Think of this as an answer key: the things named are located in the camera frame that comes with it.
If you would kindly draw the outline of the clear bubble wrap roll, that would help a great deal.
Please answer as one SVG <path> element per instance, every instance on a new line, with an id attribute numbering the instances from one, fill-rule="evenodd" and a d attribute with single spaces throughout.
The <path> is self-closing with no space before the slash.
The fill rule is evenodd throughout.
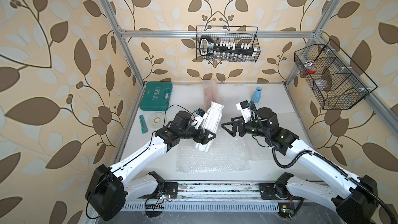
<path id="1" fill-rule="evenodd" d="M 219 130 L 208 150 L 196 148 L 192 140 L 181 141 L 177 153 L 177 171 L 182 173 L 235 172 L 250 169 L 245 142 Z"/>

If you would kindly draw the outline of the light blue vase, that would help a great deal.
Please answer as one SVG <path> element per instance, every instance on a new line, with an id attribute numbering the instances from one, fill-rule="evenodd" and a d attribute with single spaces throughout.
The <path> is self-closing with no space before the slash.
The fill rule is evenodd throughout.
<path id="1" fill-rule="evenodd" d="M 252 95 L 252 97 L 251 97 L 251 100 L 252 100 L 255 104 L 257 104 L 257 103 L 260 102 L 261 96 L 262 96 L 262 88 L 257 87 L 256 90 L 255 90 L 255 92 L 253 93 L 253 95 Z"/>

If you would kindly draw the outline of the white ribbed vase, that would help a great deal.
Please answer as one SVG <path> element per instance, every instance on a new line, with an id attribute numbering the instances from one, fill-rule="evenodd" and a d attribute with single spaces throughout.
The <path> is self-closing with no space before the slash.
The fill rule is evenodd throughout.
<path id="1" fill-rule="evenodd" d="M 207 110 L 207 118 L 206 120 L 201 124 L 200 130 L 207 129 L 213 133 L 217 133 L 217 130 L 220 126 L 220 121 L 222 117 L 222 110 L 224 109 L 224 105 L 221 105 L 216 102 L 211 103 L 211 107 Z M 209 152 L 211 146 L 212 146 L 213 141 L 210 141 L 206 145 L 201 145 L 201 144 L 196 144 L 195 147 L 199 151 L 203 152 Z"/>

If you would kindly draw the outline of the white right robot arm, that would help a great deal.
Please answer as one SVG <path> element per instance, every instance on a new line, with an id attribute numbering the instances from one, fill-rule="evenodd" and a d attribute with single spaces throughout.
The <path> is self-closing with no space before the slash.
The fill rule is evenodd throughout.
<path id="1" fill-rule="evenodd" d="M 283 173 L 274 184 L 274 194 L 280 199 L 298 197 L 335 211 L 347 224 L 369 224 L 381 207 L 396 224 L 392 209 L 377 193 L 377 183 L 369 176 L 359 177 L 336 165 L 316 152 L 293 132 L 280 127 L 277 115 L 269 108 L 246 109 L 250 115 L 221 124 L 231 136 L 245 135 L 264 138 L 273 159 L 282 169 L 301 164 L 324 181 L 324 185 L 302 180 L 292 173 Z"/>

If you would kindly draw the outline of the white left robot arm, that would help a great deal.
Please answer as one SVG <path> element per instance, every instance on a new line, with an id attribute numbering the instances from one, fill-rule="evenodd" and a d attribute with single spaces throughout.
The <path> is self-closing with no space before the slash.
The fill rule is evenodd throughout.
<path id="1" fill-rule="evenodd" d="M 166 154 L 181 140 L 206 145 L 216 137 L 222 114 L 216 110 L 194 114 L 180 111 L 172 121 L 151 136 L 142 148 L 109 167 L 100 165 L 93 173 L 85 198 L 103 221 L 114 218 L 127 200 L 147 195 L 157 196 L 164 189 L 164 179 L 150 172 L 135 179 L 156 158 Z"/>

